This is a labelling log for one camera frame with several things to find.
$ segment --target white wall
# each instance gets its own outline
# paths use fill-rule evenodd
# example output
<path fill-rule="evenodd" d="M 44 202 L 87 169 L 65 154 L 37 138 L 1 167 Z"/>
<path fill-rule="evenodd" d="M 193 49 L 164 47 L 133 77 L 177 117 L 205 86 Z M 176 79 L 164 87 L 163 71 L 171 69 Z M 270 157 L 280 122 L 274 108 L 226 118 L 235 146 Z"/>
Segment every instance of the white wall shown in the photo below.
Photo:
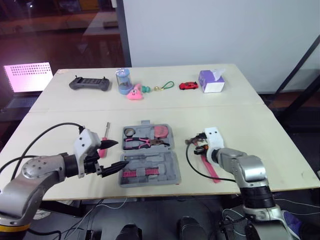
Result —
<path fill-rule="evenodd" d="M 133 67 L 234 63 L 258 92 L 274 92 L 320 33 L 319 0 L 123 3 Z M 317 49 L 303 69 L 319 66 Z M 288 89 L 305 87 L 297 75 Z"/>

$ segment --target tissue box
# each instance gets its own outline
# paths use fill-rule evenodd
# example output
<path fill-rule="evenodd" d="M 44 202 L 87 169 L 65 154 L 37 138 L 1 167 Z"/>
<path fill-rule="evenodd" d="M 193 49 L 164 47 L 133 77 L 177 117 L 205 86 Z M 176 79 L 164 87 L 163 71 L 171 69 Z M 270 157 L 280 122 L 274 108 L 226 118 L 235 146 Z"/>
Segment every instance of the tissue box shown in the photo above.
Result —
<path fill-rule="evenodd" d="M 222 91 L 222 88 L 225 85 L 225 80 L 221 74 L 214 73 L 216 73 L 215 70 L 200 71 L 198 81 L 204 93 L 219 93 Z"/>

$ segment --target pliers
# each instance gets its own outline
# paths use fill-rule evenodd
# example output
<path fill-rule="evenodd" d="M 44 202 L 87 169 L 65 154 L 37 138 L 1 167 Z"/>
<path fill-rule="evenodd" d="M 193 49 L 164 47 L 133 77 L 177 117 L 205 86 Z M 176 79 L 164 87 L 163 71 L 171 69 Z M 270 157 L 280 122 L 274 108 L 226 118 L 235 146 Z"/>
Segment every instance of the pliers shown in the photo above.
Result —
<path fill-rule="evenodd" d="M 138 150 L 138 149 L 148 149 L 150 148 L 152 145 L 166 145 L 169 146 L 168 143 L 165 143 L 162 140 L 159 139 L 150 139 L 148 137 L 130 137 L 130 138 L 125 138 L 124 142 L 132 142 L 132 141 L 139 141 L 139 142 L 144 142 L 143 144 L 139 145 L 139 146 L 124 146 L 123 150 Z"/>

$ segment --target pink screwdriver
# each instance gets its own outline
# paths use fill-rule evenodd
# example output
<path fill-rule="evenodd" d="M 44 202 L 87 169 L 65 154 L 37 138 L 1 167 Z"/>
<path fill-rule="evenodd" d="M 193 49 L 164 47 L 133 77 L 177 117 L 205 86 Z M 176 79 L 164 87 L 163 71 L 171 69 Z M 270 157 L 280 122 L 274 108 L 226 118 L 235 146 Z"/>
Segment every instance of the pink screwdriver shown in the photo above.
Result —
<path fill-rule="evenodd" d="M 104 133 L 104 137 L 102 138 L 102 140 L 108 140 L 107 136 L 108 136 L 109 128 L 110 128 L 110 122 L 108 122 L 106 124 L 105 133 Z M 104 158 L 105 156 L 107 156 L 107 149 L 99 149 L 98 153 L 99 153 L 100 158 Z"/>

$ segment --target robotic arm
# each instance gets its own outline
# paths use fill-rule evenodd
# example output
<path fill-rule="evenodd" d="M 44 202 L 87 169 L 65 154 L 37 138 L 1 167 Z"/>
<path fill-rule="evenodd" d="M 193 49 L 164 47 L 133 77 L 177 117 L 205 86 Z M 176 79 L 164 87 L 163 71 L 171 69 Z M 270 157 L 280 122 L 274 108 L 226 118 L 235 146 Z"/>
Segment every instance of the robotic arm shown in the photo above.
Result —
<path fill-rule="evenodd" d="M 97 173 L 114 174 L 128 162 L 120 161 L 108 168 L 98 163 L 97 149 L 107 149 L 117 141 L 100 141 L 95 132 L 85 128 L 74 143 L 74 154 L 39 156 L 27 161 L 21 173 L 0 193 L 0 240 L 23 239 L 43 196 L 53 185 L 66 178 Z"/>
<path fill-rule="evenodd" d="M 225 148 L 223 139 L 215 127 L 206 128 L 197 139 L 207 144 L 194 151 L 205 155 L 208 162 L 233 174 L 243 199 L 243 211 L 250 224 L 245 229 L 247 239 L 291 240 L 288 226 L 282 218 L 281 209 L 275 204 L 266 169 L 261 159 L 254 155 L 231 148 Z"/>

